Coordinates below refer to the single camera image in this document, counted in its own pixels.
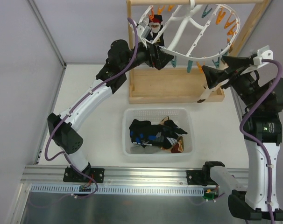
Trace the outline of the teal clothes peg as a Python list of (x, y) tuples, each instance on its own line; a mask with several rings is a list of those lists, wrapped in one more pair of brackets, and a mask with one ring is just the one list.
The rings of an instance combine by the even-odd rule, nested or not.
[(171, 60), (171, 65), (173, 68), (175, 68), (177, 66), (177, 57), (174, 56), (174, 58)]

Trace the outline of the white round clip hanger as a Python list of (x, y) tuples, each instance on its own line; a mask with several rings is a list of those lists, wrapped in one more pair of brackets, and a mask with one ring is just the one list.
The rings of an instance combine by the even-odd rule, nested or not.
[(226, 4), (150, 5), (139, 22), (155, 14), (163, 17), (157, 37), (143, 43), (163, 43), (162, 50), (188, 61), (215, 63), (233, 49), (241, 21), (237, 12)]

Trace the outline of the black blue sport sock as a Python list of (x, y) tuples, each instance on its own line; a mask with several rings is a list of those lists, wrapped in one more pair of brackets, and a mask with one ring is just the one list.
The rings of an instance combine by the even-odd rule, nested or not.
[(163, 126), (153, 125), (150, 121), (139, 121), (134, 119), (129, 126), (131, 142), (142, 147), (155, 146), (161, 147), (164, 137), (162, 137)]

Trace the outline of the brown cream striped sock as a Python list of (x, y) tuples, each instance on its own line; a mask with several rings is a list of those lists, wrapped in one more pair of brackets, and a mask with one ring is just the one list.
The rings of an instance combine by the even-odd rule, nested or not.
[(222, 84), (223, 82), (221, 82), (220, 84), (218, 84), (216, 87), (209, 89), (207, 86), (207, 83), (204, 85), (204, 92), (201, 94), (201, 96), (199, 97), (199, 99), (197, 100), (197, 103), (202, 103), (204, 101), (206, 101), (210, 94), (214, 91), (216, 91)]

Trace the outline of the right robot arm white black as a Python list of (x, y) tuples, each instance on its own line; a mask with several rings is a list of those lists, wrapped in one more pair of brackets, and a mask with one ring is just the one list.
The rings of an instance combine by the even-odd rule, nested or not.
[(228, 196), (231, 215), (246, 222), (283, 221), (276, 197), (276, 163), (283, 128), (283, 68), (272, 56), (225, 56), (225, 69), (203, 66), (207, 85), (231, 87), (246, 106), (239, 130), (247, 145), (248, 185), (239, 184), (224, 164), (208, 161), (203, 165), (201, 184), (222, 188)]

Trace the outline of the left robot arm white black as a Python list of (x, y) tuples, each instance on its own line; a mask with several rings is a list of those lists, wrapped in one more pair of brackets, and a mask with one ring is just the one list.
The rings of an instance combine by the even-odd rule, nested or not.
[(94, 177), (92, 168), (80, 151), (83, 138), (78, 130), (89, 115), (106, 99), (111, 97), (126, 81), (126, 72), (145, 63), (157, 70), (163, 69), (174, 56), (162, 50), (157, 43), (137, 43), (130, 49), (125, 40), (116, 40), (107, 53), (106, 63), (83, 96), (64, 112), (51, 113), (48, 118), (49, 139), (60, 147), (61, 154), (70, 163), (69, 176), (80, 182)]

